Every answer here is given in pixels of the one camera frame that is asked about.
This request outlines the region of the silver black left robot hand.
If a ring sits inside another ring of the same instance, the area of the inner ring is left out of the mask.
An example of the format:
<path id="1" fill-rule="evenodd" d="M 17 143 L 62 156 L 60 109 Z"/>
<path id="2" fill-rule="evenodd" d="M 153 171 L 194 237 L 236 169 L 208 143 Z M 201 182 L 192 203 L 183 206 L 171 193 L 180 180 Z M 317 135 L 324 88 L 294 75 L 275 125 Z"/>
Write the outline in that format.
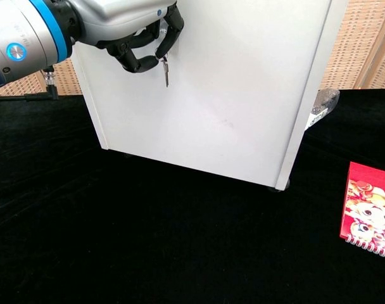
<path id="1" fill-rule="evenodd" d="M 77 41 L 105 49 L 130 73 L 143 73 L 159 64 L 184 28 L 177 1 L 70 1 L 80 22 Z M 154 55 L 136 58 L 133 50 L 166 35 Z"/>

